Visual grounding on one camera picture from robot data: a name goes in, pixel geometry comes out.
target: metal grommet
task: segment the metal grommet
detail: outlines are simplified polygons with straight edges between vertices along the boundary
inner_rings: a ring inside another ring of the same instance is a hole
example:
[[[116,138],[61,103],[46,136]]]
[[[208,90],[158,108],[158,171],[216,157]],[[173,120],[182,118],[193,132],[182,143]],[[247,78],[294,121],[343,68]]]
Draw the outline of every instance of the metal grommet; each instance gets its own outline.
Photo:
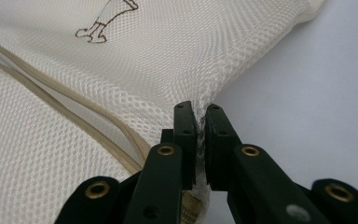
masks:
[[[173,147],[160,147],[157,152],[159,155],[163,155],[163,156],[170,156],[173,154],[173,152],[175,151],[175,149]]]
[[[86,196],[90,199],[102,198],[109,190],[110,186],[105,181],[97,181],[86,189]]]
[[[254,147],[243,147],[241,151],[246,156],[251,156],[251,157],[255,157],[260,154],[260,151]]]
[[[328,195],[343,203],[349,203],[354,199],[352,193],[350,193],[347,189],[337,184],[327,185],[326,187],[324,187],[324,190],[328,193]]]

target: white mesh fabric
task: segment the white mesh fabric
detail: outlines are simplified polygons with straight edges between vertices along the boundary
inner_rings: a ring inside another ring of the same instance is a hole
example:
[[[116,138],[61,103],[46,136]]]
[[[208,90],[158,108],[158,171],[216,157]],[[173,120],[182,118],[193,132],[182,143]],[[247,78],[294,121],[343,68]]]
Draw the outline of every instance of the white mesh fabric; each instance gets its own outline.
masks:
[[[130,174],[98,142],[0,70],[0,223],[52,223],[76,187]]]
[[[191,100],[201,126],[216,94],[323,1],[6,0],[0,46],[153,146],[174,105]]]

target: mesh laundry bag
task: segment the mesh laundry bag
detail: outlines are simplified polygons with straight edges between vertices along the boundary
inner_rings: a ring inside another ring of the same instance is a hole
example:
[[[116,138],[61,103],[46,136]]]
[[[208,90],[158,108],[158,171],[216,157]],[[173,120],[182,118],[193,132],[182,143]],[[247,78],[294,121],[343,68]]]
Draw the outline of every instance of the mesh laundry bag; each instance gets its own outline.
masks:
[[[53,222],[75,187],[141,169],[172,107],[206,106],[324,0],[0,1],[0,223]],[[198,185],[184,222],[201,220]]]

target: printed drawing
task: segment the printed drawing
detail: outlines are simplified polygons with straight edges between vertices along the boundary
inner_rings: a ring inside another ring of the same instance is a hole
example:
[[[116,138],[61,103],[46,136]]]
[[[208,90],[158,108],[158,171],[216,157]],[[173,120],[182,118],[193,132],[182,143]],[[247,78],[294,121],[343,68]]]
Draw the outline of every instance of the printed drawing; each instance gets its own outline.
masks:
[[[136,9],[138,5],[133,0],[109,0],[94,24],[90,28],[79,29],[76,36],[87,38],[89,43],[104,43],[107,41],[104,28],[116,17]]]

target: white background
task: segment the white background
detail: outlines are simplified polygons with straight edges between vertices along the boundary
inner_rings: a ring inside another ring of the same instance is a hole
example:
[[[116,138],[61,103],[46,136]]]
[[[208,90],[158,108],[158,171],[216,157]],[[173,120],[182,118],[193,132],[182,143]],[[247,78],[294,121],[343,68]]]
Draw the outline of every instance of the white background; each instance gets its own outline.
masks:
[[[327,0],[214,103],[298,184],[358,189],[358,1]],[[205,223],[234,223],[225,193],[212,193]]]

